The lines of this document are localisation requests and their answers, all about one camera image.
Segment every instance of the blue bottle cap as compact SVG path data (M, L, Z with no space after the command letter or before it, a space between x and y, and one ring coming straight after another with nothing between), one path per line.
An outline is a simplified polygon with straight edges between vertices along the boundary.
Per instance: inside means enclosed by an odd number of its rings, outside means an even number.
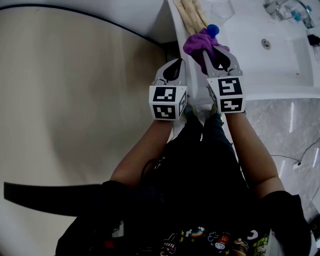
M218 26L210 24L206 30L206 32L208 33L208 35L213 39L216 37L216 35L219 34L220 29L218 28Z

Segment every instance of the beige floor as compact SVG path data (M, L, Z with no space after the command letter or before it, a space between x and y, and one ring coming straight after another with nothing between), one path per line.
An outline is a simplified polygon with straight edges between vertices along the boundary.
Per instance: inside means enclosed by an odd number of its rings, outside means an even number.
M53 255L73 218L3 199L3 182L102 183L152 122L163 51L64 10L0 11L0 252Z

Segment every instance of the person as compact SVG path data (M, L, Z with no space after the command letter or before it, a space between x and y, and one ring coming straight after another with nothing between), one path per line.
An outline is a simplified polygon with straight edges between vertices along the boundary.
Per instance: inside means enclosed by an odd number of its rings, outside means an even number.
M187 105L169 143L172 122L155 120L59 239L56 256L264 256L272 233L286 256L309 255L300 197L285 191L246 115L225 114L238 163L212 109L202 125Z

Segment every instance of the faucet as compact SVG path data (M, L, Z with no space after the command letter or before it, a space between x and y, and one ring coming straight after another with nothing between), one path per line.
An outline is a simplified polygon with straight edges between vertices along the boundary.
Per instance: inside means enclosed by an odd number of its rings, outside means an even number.
M283 21L285 18L283 17L283 15L281 14L280 7L285 4L286 2L288 2L289 0L275 0L270 4L267 4L264 8L265 11L272 15L272 14L276 14L280 21ZM312 29L315 27L314 22L311 19L311 9L308 5L305 5L302 1L300 0L294 0L296 2L298 2L300 5L302 5L302 7L305 9L307 17L303 19L303 23L306 26L307 29Z

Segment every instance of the cartoon print fabric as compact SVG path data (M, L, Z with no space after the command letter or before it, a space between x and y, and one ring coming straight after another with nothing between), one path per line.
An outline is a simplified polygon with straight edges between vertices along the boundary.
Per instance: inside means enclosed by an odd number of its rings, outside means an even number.
M258 232L251 230L243 236L228 232L206 230L202 226L173 233L162 242L160 255L179 255L188 248L198 247L210 255L217 256L265 256L269 239L269 230Z

